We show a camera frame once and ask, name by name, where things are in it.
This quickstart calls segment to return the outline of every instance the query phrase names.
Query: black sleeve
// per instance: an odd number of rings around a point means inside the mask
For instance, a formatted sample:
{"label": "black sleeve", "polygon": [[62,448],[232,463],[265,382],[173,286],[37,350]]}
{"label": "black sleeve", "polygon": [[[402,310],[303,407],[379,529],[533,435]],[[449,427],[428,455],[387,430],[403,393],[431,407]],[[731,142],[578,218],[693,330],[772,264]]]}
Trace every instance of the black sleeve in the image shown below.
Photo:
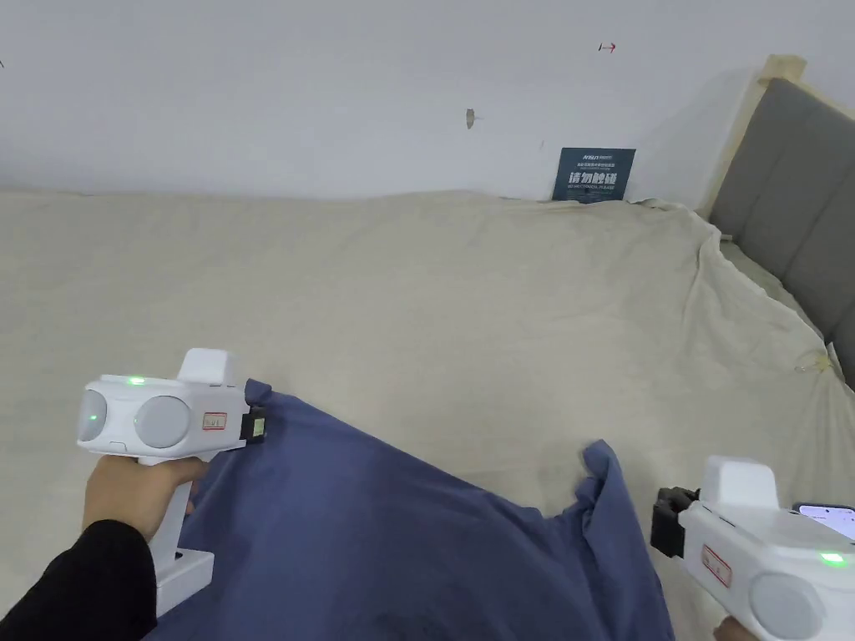
{"label": "black sleeve", "polygon": [[86,528],[0,621],[0,641],[139,641],[156,625],[155,567],[143,535],[115,520]]}

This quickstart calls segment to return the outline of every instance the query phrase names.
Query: white wall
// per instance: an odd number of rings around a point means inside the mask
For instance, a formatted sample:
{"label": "white wall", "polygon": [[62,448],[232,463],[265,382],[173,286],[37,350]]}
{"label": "white wall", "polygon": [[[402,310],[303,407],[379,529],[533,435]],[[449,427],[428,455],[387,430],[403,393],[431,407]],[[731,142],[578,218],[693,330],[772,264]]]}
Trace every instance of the white wall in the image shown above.
{"label": "white wall", "polygon": [[695,205],[769,53],[855,104],[852,24],[852,0],[0,0],[0,187],[544,198],[561,147],[627,146],[628,197]]}

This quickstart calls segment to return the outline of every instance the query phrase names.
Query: device handle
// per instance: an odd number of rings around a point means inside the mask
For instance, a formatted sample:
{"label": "device handle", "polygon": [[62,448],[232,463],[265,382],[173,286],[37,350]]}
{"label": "device handle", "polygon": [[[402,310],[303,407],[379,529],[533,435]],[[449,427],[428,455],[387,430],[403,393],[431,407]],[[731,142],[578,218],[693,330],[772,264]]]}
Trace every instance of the device handle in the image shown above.
{"label": "device handle", "polygon": [[[162,458],[154,456],[141,456],[138,459],[141,465],[156,465],[162,463]],[[163,523],[157,528],[154,537],[149,542],[151,558],[155,562],[155,574],[175,563],[175,552],[178,549],[178,538],[181,535],[181,527],[184,525],[184,516],[187,510],[187,501],[190,498],[190,487],[192,483],[179,485],[169,501],[166,516]]]}

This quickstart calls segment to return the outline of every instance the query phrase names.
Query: phone screen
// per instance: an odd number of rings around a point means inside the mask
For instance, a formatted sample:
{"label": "phone screen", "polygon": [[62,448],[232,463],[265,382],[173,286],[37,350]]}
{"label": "phone screen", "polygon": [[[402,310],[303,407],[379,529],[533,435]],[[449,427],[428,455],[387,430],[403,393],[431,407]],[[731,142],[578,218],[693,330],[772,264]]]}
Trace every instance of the phone screen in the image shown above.
{"label": "phone screen", "polygon": [[855,540],[855,509],[825,505],[799,505],[799,512]]}

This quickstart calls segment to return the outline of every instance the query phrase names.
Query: wooden bed frame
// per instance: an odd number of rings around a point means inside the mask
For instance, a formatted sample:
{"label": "wooden bed frame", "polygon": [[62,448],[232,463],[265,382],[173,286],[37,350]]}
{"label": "wooden bed frame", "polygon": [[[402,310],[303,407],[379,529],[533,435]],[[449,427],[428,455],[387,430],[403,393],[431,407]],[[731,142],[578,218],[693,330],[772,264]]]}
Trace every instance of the wooden bed frame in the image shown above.
{"label": "wooden bed frame", "polygon": [[757,110],[760,101],[763,99],[766,89],[769,87],[769,82],[775,78],[788,80],[796,85],[802,91],[809,93],[817,100],[827,104],[829,107],[840,111],[842,114],[855,120],[855,109],[848,109],[829,97],[824,96],[820,91],[817,91],[810,85],[802,81],[802,74],[807,67],[807,61],[799,56],[780,56],[772,55],[766,59],[766,64],[763,70],[756,75],[748,87],[745,98],[742,101],[740,111],[736,116],[734,125],[730,130],[728,142],[724,147],[721,158],[713,171],[712,179],[707,188],[704,199],[698,207],[698,214],[708,221],[712,213],[712,206],[718,198],[718,192],[722,188],[724,177],[730,169],[730,164],[733,162],[736,151],[742,144],[742,140],[746,135],[748,123],[751,122],[754,112]]}
{"label": "wooden bed frame", "polygon": [[698,213],[795,297],[855,388],[855,110],[770,56]]}

